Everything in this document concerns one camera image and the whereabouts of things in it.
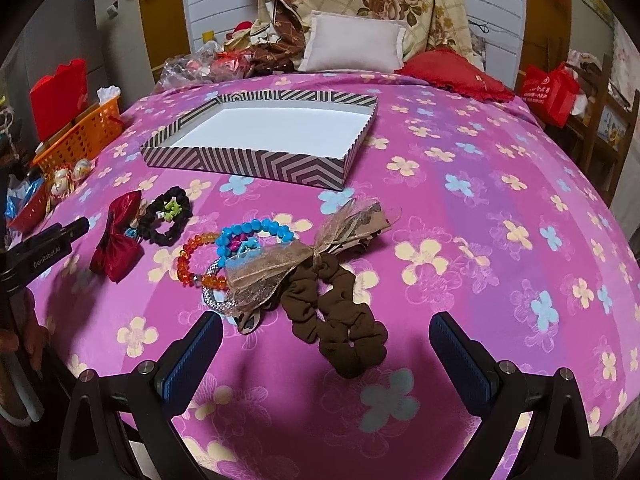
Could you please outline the left hand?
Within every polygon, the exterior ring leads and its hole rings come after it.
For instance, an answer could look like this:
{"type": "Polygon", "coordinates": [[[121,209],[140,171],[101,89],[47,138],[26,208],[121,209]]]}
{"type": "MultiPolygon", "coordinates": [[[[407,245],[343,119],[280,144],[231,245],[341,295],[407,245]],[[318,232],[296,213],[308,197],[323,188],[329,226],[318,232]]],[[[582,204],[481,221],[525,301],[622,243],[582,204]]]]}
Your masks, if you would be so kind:
{"type": "Polygon", "coordinates": [[[11,298],[11,306],[16,319],[15,330],[1,330],[1,352],[15,352],[24,348],[32,368],[39,372],[43,350],[49,343],[49,331],[40,325],[35,312],[35,297],[29,288],[11,298]]]}

